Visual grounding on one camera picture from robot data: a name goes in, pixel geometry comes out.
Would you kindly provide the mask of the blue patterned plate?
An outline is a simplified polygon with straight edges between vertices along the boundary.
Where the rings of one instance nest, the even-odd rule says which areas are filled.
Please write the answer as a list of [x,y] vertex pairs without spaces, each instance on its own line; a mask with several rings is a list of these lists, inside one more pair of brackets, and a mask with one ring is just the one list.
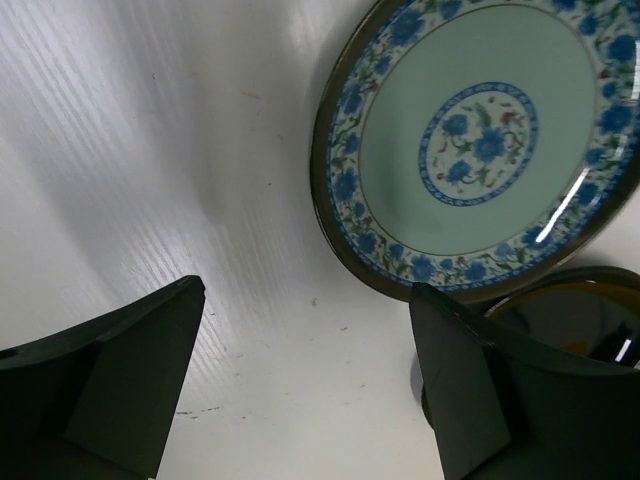
[[310,179],[333,253],[389,297],[535,281],[638,189],[638,3],[375,3],[323,92]]

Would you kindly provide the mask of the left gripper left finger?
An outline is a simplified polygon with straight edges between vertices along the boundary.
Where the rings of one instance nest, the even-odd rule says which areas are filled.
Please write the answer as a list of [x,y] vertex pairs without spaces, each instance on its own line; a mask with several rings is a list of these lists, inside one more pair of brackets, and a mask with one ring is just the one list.
[[190,275],[2,350],[2,478],[155,478],[204,303]]

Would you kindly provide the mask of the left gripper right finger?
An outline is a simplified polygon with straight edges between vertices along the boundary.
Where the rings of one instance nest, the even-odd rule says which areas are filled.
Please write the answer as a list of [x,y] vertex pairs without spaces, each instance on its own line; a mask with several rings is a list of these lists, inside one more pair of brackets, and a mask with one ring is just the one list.
[[417,284],[409,302],[448,479],[635,479],[636,368],[573,354]]

